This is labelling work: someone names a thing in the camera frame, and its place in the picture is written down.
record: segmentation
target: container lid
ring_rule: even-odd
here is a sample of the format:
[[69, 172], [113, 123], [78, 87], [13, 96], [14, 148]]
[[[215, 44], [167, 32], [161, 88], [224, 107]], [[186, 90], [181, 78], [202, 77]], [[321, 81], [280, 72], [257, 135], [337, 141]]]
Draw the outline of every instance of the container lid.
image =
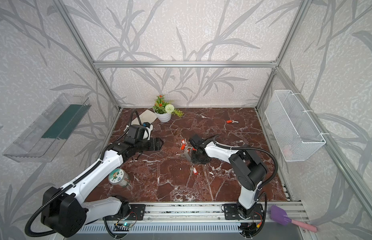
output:
[[111, 184], [118, 184], [124, 179], [125, 179], [125, 172], [121, 168], [117, 168], [109, 174], [109, 182]]

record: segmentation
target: wallpaper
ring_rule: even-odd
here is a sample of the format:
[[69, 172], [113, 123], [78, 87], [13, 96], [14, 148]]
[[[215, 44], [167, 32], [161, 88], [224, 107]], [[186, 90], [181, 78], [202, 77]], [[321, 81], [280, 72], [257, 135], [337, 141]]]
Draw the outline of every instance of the wallpaper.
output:
[[301, 0], [65, 0], [98, 61], [275, 60]]
[[275, 77], [259, 114], [292, 200], [303, 202], [311, 224], [318, 228], [319, 240], [372, 240], [371, 219], [324, 147], [302, 162], [284, 160], [264, 113], [273, 91], [285, 89]]
[[372, 1], [310, 6], [282, 66], [372, 191]]
[[[51, 186], [73, 179], [97, 157], [117, 108], [50, 1], [0, 0], [0, 239], [24, 240], [27, 219]], [[16, 162], [2, 153], [61, 94], [92, 105], [49, 163]], [[39, 220], [34, 231], [46, 231]]]
[[157, 95], [165, 95], [176, 106], [254, 107], [270, 71], [269, 68], [109, 68], [102, 74], [121, 106], [149, 107]]

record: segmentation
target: purple spatula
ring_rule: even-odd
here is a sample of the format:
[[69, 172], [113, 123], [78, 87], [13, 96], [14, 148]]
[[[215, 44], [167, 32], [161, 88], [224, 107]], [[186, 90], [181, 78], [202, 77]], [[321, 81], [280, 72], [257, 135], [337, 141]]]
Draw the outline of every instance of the purple spatula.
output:
[[286, 226], [288, 223], [292, 223], [312, 232], [317, 232], [316, 226], [289, 218], [286, 211], [284, 211], [280, 207], [277, 207], [276, 205], [271, 206], [271, 219], [277, 223], [282, 224], [283, 226]]

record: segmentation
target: pink handle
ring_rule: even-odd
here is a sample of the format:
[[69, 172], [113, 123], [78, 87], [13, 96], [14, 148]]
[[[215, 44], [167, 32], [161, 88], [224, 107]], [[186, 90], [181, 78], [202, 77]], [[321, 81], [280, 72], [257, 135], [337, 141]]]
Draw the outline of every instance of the pink handle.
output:
[[291, 219], [291, 223], [295, 224], [299, 227], [302, 227], [304, 229], [307, 229], [309, 231], [312, 231], [312, 232], [317, 232], [318, 231], [316, 226], [313, 226], [313, 225], [310, 225], [310, 224], [307, 224], [307, 223], [304, 223], [304, 222], [300, 222], [300, 221], [297, 221], [297, 220], [294, 220], [294, 219]]

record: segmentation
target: potted plant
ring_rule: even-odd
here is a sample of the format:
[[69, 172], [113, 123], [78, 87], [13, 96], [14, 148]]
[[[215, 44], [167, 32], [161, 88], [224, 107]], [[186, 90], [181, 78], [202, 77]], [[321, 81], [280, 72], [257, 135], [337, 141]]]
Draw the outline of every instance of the potted plant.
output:
[[183, 112], [175, 109], [174, 106], [164, 100], [164, 95], [157, 96], [153, 106], [154, 113], [161, 122], [168, 122], [171, 115], [183, 116]]

